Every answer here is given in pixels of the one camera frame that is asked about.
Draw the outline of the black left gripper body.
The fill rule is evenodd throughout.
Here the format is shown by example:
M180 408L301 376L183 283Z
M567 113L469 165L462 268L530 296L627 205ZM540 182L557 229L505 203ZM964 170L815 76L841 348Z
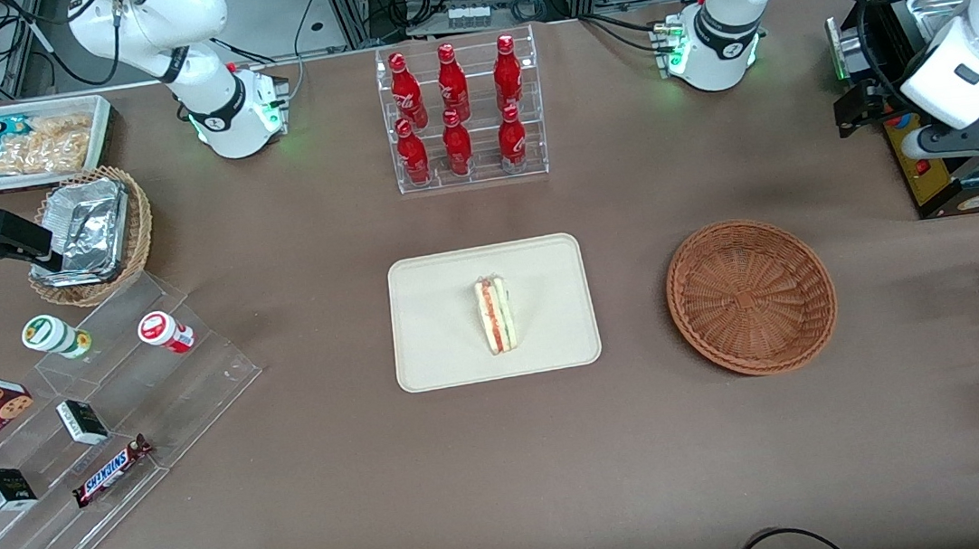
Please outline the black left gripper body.
M860 95L858 124L886 121L901 114L900 102L880 80L861 80L854 90Z

